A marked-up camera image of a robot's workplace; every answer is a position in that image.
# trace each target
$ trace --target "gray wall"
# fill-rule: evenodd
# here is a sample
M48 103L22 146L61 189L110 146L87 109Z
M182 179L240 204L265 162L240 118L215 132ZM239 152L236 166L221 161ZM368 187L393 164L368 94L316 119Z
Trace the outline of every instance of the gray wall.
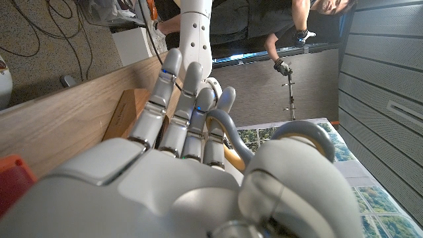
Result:
M339 77L339 133L423 224L423 5L359 1Z
M338 50L285 58L293 69L295 117L338 120ZM261 61L213 69L222 89L232 86L237 98L229 113L237 126L290 120L288 77L273 69L273 61Z

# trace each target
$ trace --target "red object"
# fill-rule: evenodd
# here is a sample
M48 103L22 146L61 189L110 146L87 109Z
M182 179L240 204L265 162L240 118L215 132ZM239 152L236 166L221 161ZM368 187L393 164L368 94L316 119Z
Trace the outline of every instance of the red object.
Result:
M157 19L157 9L154 4L154 0L147 0L148 8L150 9L150 18L151 20Z
M19 155L0 159L0 218L36 180Z

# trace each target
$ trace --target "shoe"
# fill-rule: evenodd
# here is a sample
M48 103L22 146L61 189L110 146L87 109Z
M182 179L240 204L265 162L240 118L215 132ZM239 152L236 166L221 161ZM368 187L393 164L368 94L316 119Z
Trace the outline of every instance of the shoe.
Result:
M153 42L150 41L150 37L147 36L148 46L150 48L151 54L154 56L156 55L154 51L153 44L156 46L157 52L159 54L162 54L163 52L167 51L167 45L166 45L166 35L164 35L160 30L156 29L155 26L157 24L156 20L149 20L148 22L148 29L150 30L151 37L153 39Z

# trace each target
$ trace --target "metal pole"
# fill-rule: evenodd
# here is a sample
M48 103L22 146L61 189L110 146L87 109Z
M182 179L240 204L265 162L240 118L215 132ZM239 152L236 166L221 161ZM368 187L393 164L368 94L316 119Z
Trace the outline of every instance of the metal pole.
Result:
M295 120L295 112L293 107L293 95L292 95L292 85L294 83L291 82L291 74L292 70L288 73L288 86L289 86L289 111L291 112L291 119Z

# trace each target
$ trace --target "white robotic arm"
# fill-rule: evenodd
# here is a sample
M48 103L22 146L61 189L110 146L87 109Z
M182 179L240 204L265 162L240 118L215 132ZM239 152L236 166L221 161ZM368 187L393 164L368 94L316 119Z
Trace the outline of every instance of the white robotic arm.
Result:
M186 70L192 62L203 66L202 80L212 72L210 48L210 17L212 0L183 0L180 6L180 41L182 65L179 76L185 79Z
M12 86L11 72L0 56L0 110L7 107L12 95Z

